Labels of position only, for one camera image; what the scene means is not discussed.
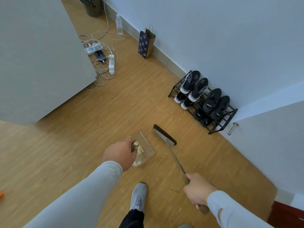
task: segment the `shoe rack shelf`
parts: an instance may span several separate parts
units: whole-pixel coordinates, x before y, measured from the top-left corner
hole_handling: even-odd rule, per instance
[[[178,83],[176,83],[174,85],[174,87],[172,88],[170,94],[168,95],[168,97],[175,97],[179,92],[180,92],[180,86],[181,84],[184,82],[185,78],[187,75],[185,75]],[[193,104],[193,106],[191,106],[189,109],[187,109],[187,111],[193,116],[193,114],[195,113],[196,110],[201,109],[203,110],[202,105],[204,104],[208,93],[211,91],[211,89],[208,87],[208,91],[205,91],[199,98],[199,100],[197,102],[195,102]],[[210,114],[205,113],[208,115],[208,117],[212,120],[211,124],[209,126],[206,127],[207,130],[209,130],[208,134],[212,134],[212,133],[216,133],[219,131],[223,131],[226,126],[229,124],[229,122],[231,121],[231,119],[234,117],[234,115],[236,114],[238,109],[234,109],[233,107],[231,107],[229,105],[229,107],[227,108],[227,110],[225,111],[225,114],[222,115],[221,119],[219,121],[214,121]]]

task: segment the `hand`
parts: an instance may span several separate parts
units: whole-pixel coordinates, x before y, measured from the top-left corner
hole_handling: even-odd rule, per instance
[[[116,142],[105,149],[101,158],[101,163],[106,161],[115,161],[121,165],[123,172],[130,169],[131,165],[135,161],[138,147],[135,147],[131,151],[131,143],[133,142],[131,137],[124,139],[123,141]]]
[[[209,195],[217,191],[217,188],[207,182],[207,180],[198,173],[186,175],[190,180],[190,183],[184,187],[184,192],[188,199],[190,199],[193,204],[196,204],[197,208],[197,204],[207,205]]]

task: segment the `long-sleeve shirt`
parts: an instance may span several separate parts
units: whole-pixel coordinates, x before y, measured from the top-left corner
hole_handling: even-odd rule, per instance
[[[122,172],[117,162],[104,162],[87,178],[48,205],[24,228],[95,228],[103,204]],[[223,191],[210,194],[207,204],[222,228],[272,227]]]

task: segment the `gray trash can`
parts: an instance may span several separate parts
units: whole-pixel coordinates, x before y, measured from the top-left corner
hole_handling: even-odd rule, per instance
[[[80,0],[90,17],[96,18],[102,14],[101,0]]]

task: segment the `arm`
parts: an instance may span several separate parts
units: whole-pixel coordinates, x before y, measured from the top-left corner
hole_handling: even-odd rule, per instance
[[[190,179],[190,183],[184,187],[187,197],[193,204],[208,205],[222,228],[272,227],[246,210],[228,194],[212,186],[198,173],[187,174],[187,177]]]
[[[24,228],[94,228],[103,204],[120,178],[135,161],[131,138],[108,147],[102,164],[87,178],[65,192],[33,218]]]

